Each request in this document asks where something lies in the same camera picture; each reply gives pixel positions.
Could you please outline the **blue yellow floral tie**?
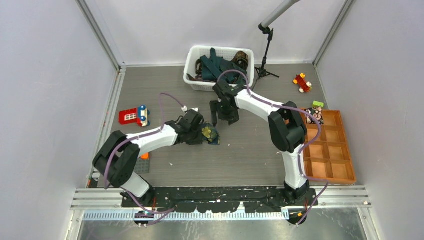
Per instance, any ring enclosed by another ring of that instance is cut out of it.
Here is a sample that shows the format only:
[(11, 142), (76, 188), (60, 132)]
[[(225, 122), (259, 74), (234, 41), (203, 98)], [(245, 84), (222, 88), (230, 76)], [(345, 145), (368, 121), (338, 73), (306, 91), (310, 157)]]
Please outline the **blue yellow floral tie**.
[(209, 145), (219, 146), (221, 143), (221, 136), (218, 130), (210, 123), (206, 122), (201, 125), (202, 139)]

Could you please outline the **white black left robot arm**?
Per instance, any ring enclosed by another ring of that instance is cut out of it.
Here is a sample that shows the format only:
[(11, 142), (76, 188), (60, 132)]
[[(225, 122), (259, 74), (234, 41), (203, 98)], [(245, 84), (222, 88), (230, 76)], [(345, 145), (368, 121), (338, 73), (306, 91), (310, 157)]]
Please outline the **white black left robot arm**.
[(112, 187), (124, 189), (141, 207), (148, 207), (154, 199), (152, 187), (135, 172), (138, 158), (164, 147), (202, 144), (203, 122), (203, 115), (192, 108), (177, 120), (152, 130), (135, 134), (114, 131), (95, 155), (92, 165)]

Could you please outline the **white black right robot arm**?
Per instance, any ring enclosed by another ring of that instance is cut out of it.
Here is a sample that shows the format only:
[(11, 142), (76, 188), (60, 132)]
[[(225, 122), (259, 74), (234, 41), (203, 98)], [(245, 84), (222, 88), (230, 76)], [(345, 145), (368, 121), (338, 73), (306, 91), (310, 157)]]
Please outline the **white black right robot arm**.
[(247, 89), (230, 86), (225, 81), (213, 86), (218, 100), (209, 103), (212, 124), (227, 121), (229, 125), (239, 119), (239, 110), (246, 110), (268, 123), (271, 141), (280, 150), (284, 169), (284, 197), (291, 205), (299, 205), (310, 189), (306, 177), (303, 149), (308, 133), (297, 105), (271, 101)]

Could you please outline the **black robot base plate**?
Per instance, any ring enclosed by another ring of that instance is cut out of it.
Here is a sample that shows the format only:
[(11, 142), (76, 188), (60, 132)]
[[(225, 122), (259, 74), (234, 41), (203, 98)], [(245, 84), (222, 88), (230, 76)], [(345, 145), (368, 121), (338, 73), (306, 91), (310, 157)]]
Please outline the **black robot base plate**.
[(122, 207), (136, 208), (143, 205), (159, 212), (173, 209), (176, 213), (234, 213), (244, 209), (246, 213), (277, 213), (284, 207), (294, 206), (305, 210), (314, 202), (316, 191), (310, 188), (299, 199), (291, 199), (284, 188), (277, 186), (256, 187), (152, 187), (142, 197), (132, 199), (122, 193)]

